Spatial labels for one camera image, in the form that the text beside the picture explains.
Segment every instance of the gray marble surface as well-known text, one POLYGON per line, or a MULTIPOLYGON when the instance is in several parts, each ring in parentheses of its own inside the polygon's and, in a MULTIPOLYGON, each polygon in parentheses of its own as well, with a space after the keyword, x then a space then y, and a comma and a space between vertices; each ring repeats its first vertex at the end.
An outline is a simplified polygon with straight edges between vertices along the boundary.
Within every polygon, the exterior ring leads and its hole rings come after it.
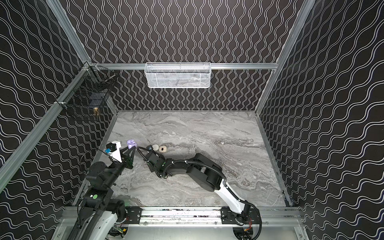
MULTIPOLYGON (((165 145, 165 158, 202 153, 223 168, 228 183, 257 206, 285 206, 253 112, 120 112, 109 141, 165 145)), ((110 164, 106 156, 101 161, 110 164)), ((138 153, 113 187, 114 197, 138 206, 226 206, 188 175, 151 173, 138 153)))

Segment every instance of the black wire basket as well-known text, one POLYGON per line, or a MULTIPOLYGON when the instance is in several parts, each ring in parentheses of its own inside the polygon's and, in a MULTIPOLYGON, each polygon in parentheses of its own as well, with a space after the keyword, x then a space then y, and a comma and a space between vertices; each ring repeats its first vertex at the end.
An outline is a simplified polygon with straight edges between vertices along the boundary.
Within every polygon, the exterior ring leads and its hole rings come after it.
POLYGON ((106 102, 116 79, 107 68, 93 66, 88 72, 62 104, 67 116, 77 121, 99 121, 108 112, 106 102))

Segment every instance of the wavy line pattern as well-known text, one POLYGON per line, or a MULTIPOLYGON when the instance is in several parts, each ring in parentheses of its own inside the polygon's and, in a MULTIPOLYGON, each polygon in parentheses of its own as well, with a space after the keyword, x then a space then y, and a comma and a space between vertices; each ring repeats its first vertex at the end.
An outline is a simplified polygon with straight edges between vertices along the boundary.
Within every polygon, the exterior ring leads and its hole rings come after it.
POLYGON ((0 2, 0 166, 82 66, 44 0, 0 2))
POLYGON ((127 110, 254 110, 271 70, 212 71, 211 87, 149 88, 144 71, 121 71, 111 94, 127 110))
POLYGON ((384 236, 383 36, 383 1, 316 1, 260 115, 312 240, 384 236))
POLYGON ((64 111, 58 116, 0 194, 0 229, 7 230, 0 239, 51 239, 111 120, 109 111, 96 122, 76 122, 64 111))
MULTIPOLYGON (((4 0, 0 9, 3 165, 82 63, 44 0, 4 0)), ((1 240, 51 239, 111 118, 106 112, 100 122, 78 123, 59 115, 0 193, 1 240)))
POLYGON ((276 62, 303 0, 61 0, 93 62, 276 62))

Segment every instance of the mesh basket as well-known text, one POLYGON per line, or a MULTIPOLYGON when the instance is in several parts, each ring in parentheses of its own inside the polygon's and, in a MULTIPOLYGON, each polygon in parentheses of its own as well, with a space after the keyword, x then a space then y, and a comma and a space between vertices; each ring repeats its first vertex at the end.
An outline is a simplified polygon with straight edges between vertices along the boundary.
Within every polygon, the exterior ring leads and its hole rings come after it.
POLYGON ((150 88, 209 88, 211 63, 146 63, 150 88))
POLYGON ((114 84, 116 74, 106 68, 90 68, 66 98, 62 105, 67 116, 77 121, 96 121, 106 113, 106 101, 114 84))

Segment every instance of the metal base plate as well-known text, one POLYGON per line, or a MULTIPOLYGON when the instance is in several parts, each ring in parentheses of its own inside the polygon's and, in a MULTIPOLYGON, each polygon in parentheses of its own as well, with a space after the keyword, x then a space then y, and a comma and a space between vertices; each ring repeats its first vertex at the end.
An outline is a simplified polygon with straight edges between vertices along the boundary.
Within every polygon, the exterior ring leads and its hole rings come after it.
POLYGON ((139 224, 142 209, 140 207, 125 207, 127 210, 128 221, 125 224, 139 224))
MULTIPOLYGON (((222 207, 221 210, 221 224, 237 224, 235 217, 232 214, 232 211, 229 207, 222 207)), ((257 217, 257 213, 254 209, 249 211, 249 215, 252 219, 252 224, 259 224, 259 218, 257 217)))

